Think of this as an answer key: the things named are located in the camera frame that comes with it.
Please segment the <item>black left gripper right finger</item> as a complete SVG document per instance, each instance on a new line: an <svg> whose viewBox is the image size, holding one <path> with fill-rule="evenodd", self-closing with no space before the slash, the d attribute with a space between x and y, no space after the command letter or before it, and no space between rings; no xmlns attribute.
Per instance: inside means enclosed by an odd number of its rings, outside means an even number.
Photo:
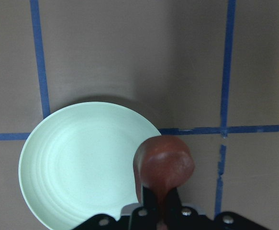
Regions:
<svg viewBox="0 0 279 230"><path fill-rule="evenodd" d="M176 188L165 198L165 224L169 230L268 230L237 213L225 211L214 219L182 204Z"/></svg>

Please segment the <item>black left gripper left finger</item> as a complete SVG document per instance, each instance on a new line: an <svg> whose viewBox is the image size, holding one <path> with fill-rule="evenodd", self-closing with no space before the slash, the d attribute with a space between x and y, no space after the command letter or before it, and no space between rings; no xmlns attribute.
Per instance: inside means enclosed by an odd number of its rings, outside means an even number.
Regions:
<svg viewBox="0 0 279 230"><path fill-rule="evenodd" d="M121 209L119 220L101 213L76 226L77 230L156 230L159 211L156 196L142 187L142 201Z"/></svg>

